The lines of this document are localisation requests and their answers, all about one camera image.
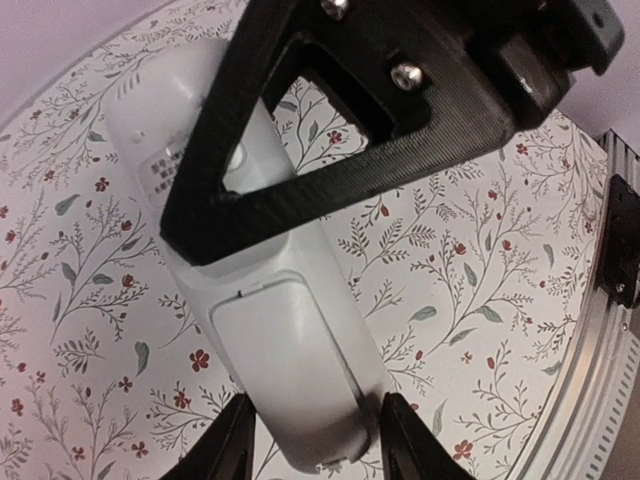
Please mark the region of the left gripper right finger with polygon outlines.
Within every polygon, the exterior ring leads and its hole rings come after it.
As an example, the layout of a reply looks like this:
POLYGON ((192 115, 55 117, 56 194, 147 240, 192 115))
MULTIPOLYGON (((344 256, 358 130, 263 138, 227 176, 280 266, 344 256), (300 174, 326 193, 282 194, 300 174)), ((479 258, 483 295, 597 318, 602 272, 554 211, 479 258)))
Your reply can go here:
POLYGON ((400 393, 387 393, 379 417, 383 478, 473 480, 400 393))

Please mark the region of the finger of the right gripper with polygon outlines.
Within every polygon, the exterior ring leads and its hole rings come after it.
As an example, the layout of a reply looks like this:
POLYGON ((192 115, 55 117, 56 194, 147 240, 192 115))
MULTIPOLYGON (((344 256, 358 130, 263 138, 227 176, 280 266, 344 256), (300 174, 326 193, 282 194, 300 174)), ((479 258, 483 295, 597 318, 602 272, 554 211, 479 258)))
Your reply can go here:
POLYGON ((503 89, 441 1, 251 1, 239 19, 161 217, 204 266, 452 164, 516 130, 503 89), (225 173, 267 107, 294 176, 241 189, 225 173))

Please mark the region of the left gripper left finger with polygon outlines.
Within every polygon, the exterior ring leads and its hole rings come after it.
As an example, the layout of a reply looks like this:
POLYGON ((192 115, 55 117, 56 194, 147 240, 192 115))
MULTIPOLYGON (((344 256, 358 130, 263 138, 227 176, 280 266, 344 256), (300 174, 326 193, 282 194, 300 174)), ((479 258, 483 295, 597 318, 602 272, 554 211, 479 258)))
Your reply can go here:
POLYGON ((249 397, 236 394, 167 480, 245 480, 253 473, 256 411, 249 397))

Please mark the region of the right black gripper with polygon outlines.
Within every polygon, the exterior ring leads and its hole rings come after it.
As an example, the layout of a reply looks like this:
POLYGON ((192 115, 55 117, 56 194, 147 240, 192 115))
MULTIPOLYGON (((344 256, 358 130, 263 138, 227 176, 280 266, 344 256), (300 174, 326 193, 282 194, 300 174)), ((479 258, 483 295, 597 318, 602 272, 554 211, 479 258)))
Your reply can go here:
POLYGON ((509 106, 517 130, 539 127, 584 69, 603 75, 625 32, 607 1, 466 1, 467 52, 509 106))

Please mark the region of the white remote control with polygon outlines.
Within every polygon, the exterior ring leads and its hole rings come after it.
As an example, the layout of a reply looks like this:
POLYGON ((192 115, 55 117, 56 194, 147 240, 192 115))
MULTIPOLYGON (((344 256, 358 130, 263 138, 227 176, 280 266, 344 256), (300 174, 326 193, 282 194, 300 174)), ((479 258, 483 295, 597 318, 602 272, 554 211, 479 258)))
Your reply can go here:
MULTIPOLYGON (((116 152, 158 223, 227 44, 168 47, 106 103, 116 152)), ((387 375, 319 222, 195 267, 166 265, 200 329, 296 470, 358 461, 376 442, 387 375)))

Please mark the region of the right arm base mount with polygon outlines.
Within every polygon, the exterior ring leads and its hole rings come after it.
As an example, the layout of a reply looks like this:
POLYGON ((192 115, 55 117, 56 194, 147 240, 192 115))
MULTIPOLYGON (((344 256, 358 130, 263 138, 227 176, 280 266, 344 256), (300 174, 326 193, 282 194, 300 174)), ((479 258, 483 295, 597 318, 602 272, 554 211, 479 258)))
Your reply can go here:
POLYGON ((609 182, 596 284, 618 305, 639 306, 639 194, 619 174, 609 182))

